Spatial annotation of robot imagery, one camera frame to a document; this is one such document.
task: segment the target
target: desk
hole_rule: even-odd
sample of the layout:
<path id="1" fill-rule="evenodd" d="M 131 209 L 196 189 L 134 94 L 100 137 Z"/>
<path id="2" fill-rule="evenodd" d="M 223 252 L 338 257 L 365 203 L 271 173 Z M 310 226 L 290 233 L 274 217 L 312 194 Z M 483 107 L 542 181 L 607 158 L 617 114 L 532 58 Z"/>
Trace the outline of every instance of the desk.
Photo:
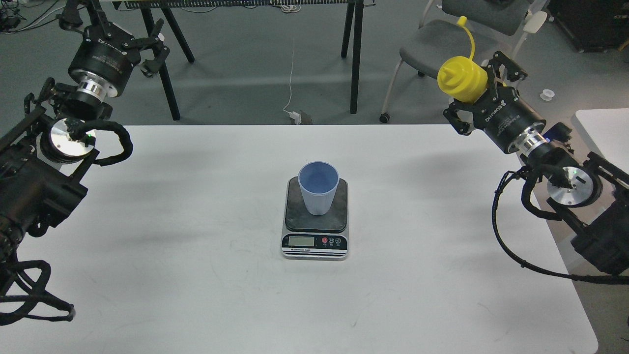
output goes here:
<path id="1" fill-rule="evenodd" d="M 629 172 L 629 108 L 580 110 L 572 123 L 586 145 L 625 172 Z"/>
<path id="2" fill-rule="evenodd" d="M 594 333 L 570 281 L 520 268 L 490 220 L 517 168 L 483 134 L 444 125 L 128 127 L 132 157 L 84 178 L 58 228 L 22 242 L 47 260 L 70 323 L 2 328 L 19 353 L 575 353 Z M 101 134 L 103 155 L 112 146 Z M 349 188 L 344 261 L 280 252 L 286 185 L 309 161 Z M 515 183 L 505 241 L 565 271 Z"/>

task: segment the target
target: blue cup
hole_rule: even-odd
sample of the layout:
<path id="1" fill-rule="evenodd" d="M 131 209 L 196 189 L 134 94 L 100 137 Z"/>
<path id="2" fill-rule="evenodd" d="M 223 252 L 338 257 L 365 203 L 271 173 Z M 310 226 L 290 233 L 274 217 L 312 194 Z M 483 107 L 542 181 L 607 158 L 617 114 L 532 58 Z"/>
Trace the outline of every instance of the blue cup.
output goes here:
<path id="1" fill-rule="evenodd" d="M 297 177 L 308 212 L 313 215 L 327 213 L 337 193 L 337 169 L 331 164 L 315 161 L 302 167 Z"/>

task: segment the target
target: gray chair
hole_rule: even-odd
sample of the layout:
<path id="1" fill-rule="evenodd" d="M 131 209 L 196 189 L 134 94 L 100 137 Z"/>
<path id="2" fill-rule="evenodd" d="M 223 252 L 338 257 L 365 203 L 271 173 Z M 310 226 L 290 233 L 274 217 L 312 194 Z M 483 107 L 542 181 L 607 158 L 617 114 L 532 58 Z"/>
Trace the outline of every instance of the gray chair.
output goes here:
<path id="1" fill-rule="evenodd" d="M 433 20 L 426 25 L 426 17 L 433 7 L 435 0 L 430 0 L 424 9 L 420 27 L 410 36 L 399 50 L 398 62 L 384 105 L 380 115 L 380 121 L 387 123 L 391 118 L 387 112 L 391 99 L 391 91 L 398 76 L 402 63 L 407 63 L 417 70 L 419 77 L 424 75 L 437 78 L 441 65 L 448 59 L 461 55 L 468 57 L 470 54 L 470 40 L 466 32 L 456 25 L 459 16 L 466 16 L 473 23 L 488 27 L 491 30 L 506 36 L 514 36 L 521 32 L 520 40 L 513 50 L 511 46 L 492 35 L 483 35 L 478 31 L 472 31 L 476 42 L 476 54 L 474 61 L 482 64 L 484 60 L 492 57 L 497 50 L 514 58 L 520 46 L 526 40 L 529 33 L 536 33 L 545 22 L 547 14 L 539 11 L 532 14 L 529 7 L 533 1 L 512 0 L 506 4 L 496 4 L 488 0 L 442 0 L 442 10 L 452 16 L 452 22 Z"/>

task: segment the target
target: black cabinet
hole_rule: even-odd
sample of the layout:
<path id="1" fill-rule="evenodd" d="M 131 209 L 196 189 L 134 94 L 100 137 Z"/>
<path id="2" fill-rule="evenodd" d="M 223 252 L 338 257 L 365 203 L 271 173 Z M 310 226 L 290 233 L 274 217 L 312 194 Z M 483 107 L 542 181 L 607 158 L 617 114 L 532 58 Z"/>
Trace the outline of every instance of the black cabinet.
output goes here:
<path id="1" fill-rule="evenodd" d="M 551 0 L 548 10 L 580 52 L 615 48 L 629 38 L 629 0 Z"/>

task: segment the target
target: chair wheel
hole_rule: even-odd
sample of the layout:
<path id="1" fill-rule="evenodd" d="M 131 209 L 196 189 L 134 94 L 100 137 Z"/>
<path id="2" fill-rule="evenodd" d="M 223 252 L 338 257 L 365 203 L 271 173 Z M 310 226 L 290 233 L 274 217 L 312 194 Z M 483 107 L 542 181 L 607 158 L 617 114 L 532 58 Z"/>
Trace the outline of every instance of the chair wheel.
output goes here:
<path id="1" fill-rule="evenodd" d="M 388 113 L 383 113 L 383 114 L 380 115 L 380 122 L 381 123 L 384 123 L 384 124 L 389 123 L 389 119 L 391 119 L 391 116 Z"/>

